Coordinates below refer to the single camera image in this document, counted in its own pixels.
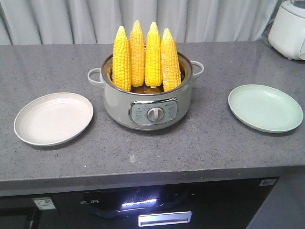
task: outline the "countertop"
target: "countertop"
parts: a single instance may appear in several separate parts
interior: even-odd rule
[[[205,71],[186,116],[145,132],[113,121],[102,90],[87,80],[112,45],[0,46],[0,196],[304,173],[304,123],[283,134],[260,132],[238,121],[227,103],[234,88],[263,84],[289,94],[304,110],[304,61],[290,61],[261,41],[177,48]],[[58,146],[19,140],[13,123],[20,109],[56,92],[89,99],[94,114],[86,130]]]

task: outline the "white plate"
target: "white plate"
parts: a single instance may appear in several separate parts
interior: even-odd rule
[[[26,143],[55,146],[79,135],[92,116],[93,106],[85,97],[74,93],[48,94],[21,109],[14,130]]]
[[[264,85],[239,86],[230,92],[228,103],[241,122],[264,132],[287,132],[303,120],[302,108],[292,97]]]

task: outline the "yellow corn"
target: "yellow corn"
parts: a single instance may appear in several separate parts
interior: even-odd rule
[[[145,42],[141,24],[136,20],[130,33],[130,53],[132,63],[132,86],[142,86],[144,82]]]
[[[162,84],[161,37],[157,23],[152,22],[147,34],[145,52],[145,84],[152,88]]]
[[[171,31],[166,28],[161,42],[161,63],[164,91],[170,91],[181,84],[179,59],[176,42]]]
[[[130,47],[125,28],[120,26],[113,44],[112,81],[126,91],[132,85]]]

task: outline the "control panel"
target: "control panel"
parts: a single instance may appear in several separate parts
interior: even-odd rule
[[[155,125],[174,119],[178,112],[178,99],[134,101],[129,106],[129,117],[139,125]]]

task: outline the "control knob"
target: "control knob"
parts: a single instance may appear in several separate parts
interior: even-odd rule
[[[164,111],[162,108],[153,107],[147,112],[147,118],[152,122],[158,122],[164,117]]]

